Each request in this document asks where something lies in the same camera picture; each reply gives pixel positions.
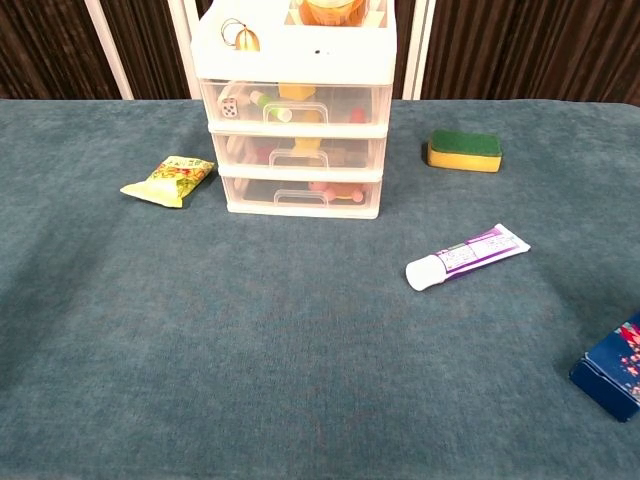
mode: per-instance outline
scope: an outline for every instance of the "blue floral box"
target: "blue floral box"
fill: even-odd
[[[640,410],[640,312],[585,353],[569,378],[621,422]]]

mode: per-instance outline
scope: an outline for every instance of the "curtain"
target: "curtain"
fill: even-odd
[[[202,18],[202,15],[204,15],[205,12],[209,10],[209,7],[213,3],[213,0],[195,0],[195,1],[196,1],[196,8],[198,9],[198,15],[200,16],[200,18]]]
[[[84,2],[0,0],[0,98],[121,98]]]
[[[398,28],[398,54],[396,57],[396,76],[393,82],[393,98],[402,98],[415,5],[416,0],[395,0],[396,23]]]
[[[191,98],[166,0],[100,3],[134,98]]]
[[[638,0],[438,0],[422,98],[640,105]]]

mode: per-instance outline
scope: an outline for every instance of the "white storage drawer unit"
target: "white storage drawer unit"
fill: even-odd
[[[230,211],[377,216],[394,4],[351,1],[358,26],[309,25],[304,8],[320,0],[216,0],[200,20],[191,48]],[[230,19],[259,51],[225,43],[223,31],[231,41],[238,32],[223,28]]]

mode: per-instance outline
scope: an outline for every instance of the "drawer handle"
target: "drawer handle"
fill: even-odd
[[[276,204],[276,206],[280,205],[280,201],[282,199],[291,199],[291,200],[320,200],[323,205],[325,207],[329,206],[329,201],[327,200],[327,197],[325,196],[324,192],[311,192],[308,190],[285,190],[285,189],[280,189],[278,190],[275,195],[273,196],[273,203]]]
[[[329,156],[322,150],[296,151],[290,148],[276,148],[269,154],[269,166],[275,166],[278,158],[314,158],[320,160],[325,168],[329,168]]]
[[[269,102],[262,109],[262,120],[265,123],[269,123],[270,120],[277,118],[277,114],[271,114],[274,110],[276,112],[278,110],[318,112],[322,117],[322,123],[329,123],[329,110],[327,109],[327,106],[321,102]]]

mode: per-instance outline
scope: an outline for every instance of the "sponge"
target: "sponge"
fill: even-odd
[[[502,150],[495,135],[436,130],[431,135],[427,163],[432,167],[495,173]]]

